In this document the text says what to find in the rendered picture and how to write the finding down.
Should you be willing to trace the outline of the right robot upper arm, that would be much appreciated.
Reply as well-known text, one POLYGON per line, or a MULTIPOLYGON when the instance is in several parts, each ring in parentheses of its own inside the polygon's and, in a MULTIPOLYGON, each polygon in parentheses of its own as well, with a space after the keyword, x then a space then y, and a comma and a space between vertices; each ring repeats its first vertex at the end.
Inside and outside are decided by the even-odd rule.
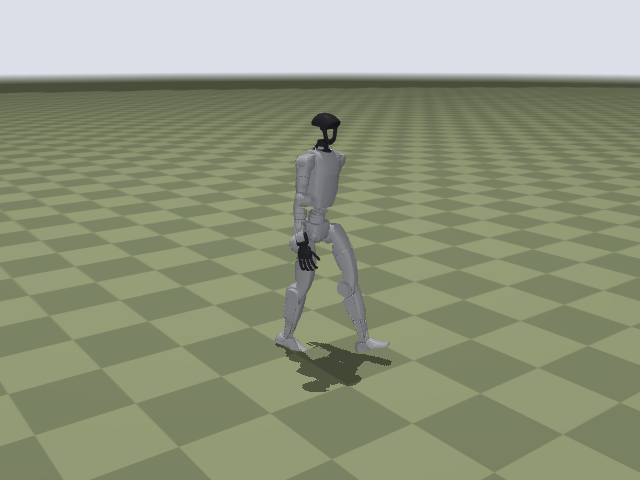
POLYGON ((315 155, 308 153, 297 157, 296 162, 296 194, 300 194, 300 206, 308 207, 311 197, 307 194, 310 172, 315 166, 315 155))

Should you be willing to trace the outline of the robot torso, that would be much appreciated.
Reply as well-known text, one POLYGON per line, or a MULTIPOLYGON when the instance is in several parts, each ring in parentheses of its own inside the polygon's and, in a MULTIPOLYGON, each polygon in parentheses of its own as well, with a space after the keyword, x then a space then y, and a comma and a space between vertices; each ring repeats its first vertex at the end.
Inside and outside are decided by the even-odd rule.
MULTIPOLYGON (((329 149, 330 146, 328 146, 329 149)), ((309 211, 306 226, 307 231, 311 232, 311 240, 314 243, 319 243, 328 236, 330 229, 330 222, 325 219, 325 213, 328 211, 321 208, 331 207, 334 203, 340 174, 341 156, 338 151, 333 149, 333 146, 330 149, 330 153, 320 151, 324 147, 313 148, 304 153, 315 155, 315 166, 310 172, 307 188, 307 194, 311 197, 309 206, 314 208, 309 211)))

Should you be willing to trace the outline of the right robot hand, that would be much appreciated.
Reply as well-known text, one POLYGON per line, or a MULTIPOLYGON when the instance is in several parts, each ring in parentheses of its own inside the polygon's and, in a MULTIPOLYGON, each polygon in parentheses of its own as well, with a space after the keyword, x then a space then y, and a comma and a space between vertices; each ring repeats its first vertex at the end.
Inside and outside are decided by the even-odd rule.
POLYGON ((304 242, 299 242, 299 243, 298 243, 298 242, 296 241, 297 246, 299 246, 299 249, 298 249, 299 265, 300 265, 300 268, 301 268, 302 270, 305 270, 305 269, 306 269, 306 271, 310 271, 310 270, 311 270, 311 271, 314 271, 314 269, 312 269, 312 267, 311 267, 311 265, 310 265, 310 262, 311 262, 312 266, 313 266, 315 269, 317 269, 318 267, 314 264, 314 261, 313 261, 313 259, 312 259, 312 255, 313 255, 314 257, 316 257, 316 259, 317 259, 318 261, 320 261, 320 258, 319 258, 319 257, 318 257, 318 256, 317 256, 317 255, 316 255, 316 254, 311 250, 311 247, 307 245, 307 244, 309 243, 309 240, 308 240, 308 236, 307 236, 307 233, 306 233, 306 232, 304 232, 304 239, 305 239, 305 241, 304 241, 304 242), (302 260, 303 260, 303 264, 302 264, 302 260), (306 260, 306 261, 305 261, 305 260, 306 260), (310 262, 309 262, 309 260, 310 260, 310 262), (307 267, 307 265, 306 265, 306 262, 307 262, 308 267, 307 267), (305 269, 303 268, 303 265, 304 265, 304 268, 305 268, 305 269), (308 268, 309 268, 310 270, 309 270, 308 268))

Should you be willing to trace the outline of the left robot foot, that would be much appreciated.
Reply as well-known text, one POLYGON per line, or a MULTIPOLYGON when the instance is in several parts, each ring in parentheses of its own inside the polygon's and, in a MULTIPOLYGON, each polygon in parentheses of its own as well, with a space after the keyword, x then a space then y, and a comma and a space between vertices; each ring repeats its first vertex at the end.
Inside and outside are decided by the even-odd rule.
MULTIPOLYGON (((365 338, 364 338, 365 339, 365 338)), ((362 342, 364 342, 362 340, 362 342)), ((373 338, 369 338, 367 342, 361 343, 361 341, 357 341, 355 345, 356 352, 363 352, 367 350, 376 350, 380 348, 384 348, 389 346, 390 343, 388 341, 380 341, 373 338)))

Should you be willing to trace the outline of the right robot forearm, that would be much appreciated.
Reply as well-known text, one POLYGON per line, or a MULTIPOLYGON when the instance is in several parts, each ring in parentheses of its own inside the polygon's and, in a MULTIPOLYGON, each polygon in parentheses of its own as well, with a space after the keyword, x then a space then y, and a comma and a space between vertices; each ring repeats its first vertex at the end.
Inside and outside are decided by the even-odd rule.
POLYGON ((307 210, 300 206, 300 194, 297 193, 294 199, 293 206, 293 214, 294 214, 294 226, 293 230, 295 231, 295 239, 299 242, 304 242, 304 232, 307 230, 306 226, 306 215, 307 210))

